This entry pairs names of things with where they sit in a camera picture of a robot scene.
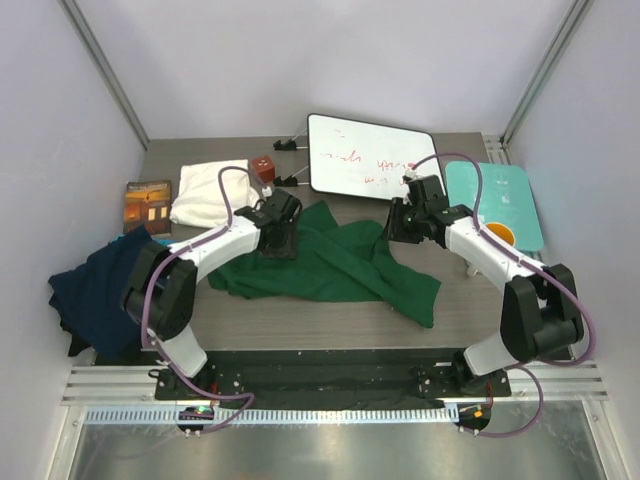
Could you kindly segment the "green t-shirt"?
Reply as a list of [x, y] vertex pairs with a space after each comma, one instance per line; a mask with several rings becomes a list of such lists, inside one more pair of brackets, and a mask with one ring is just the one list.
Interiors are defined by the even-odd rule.
[[254, 251], [209, 274], [208, 283], [248, 300], [289, 296], [328, 303], [385, 302], [424, 328], [434, 325], [441, 286], [395, 260], [381, 224], [359, 220], [340, 226], [324, 201], [303, 210], [294, 259]]

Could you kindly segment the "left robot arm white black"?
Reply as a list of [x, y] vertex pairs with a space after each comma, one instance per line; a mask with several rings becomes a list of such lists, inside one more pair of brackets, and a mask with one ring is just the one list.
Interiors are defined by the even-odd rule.
[[267, 258], [295, 258], [301, 213], [301, 201], [277, 188], [255, 206], [232, 212], [220, 227], [169, 247], [152, 240], [140, 251], [122, 293], [121, 308], [140, 325], [143, 343], [155, 343], [180, 372], [178, 386], [190, 398], [205, 397], [213, 385], [212, 373], [203, 368], [207, 354], [190, 326], [198, 283], [252, 252]]

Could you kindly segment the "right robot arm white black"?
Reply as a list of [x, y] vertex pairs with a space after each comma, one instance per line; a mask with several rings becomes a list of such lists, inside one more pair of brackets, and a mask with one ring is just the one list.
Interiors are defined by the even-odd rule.
[[482, 224], [465, 205], [452, 206], [436, 175], [404, 175], [407, 193], [395, 197], [385, 227], [395, 242], [437, 243], [462, 257], [502, 295], [499, 328], [454, 354], [451, 380], [472, 395], [497, 372], [565, 349], [584, 337], [575, 281], [564, 265], [548, 267], [521, 254]]

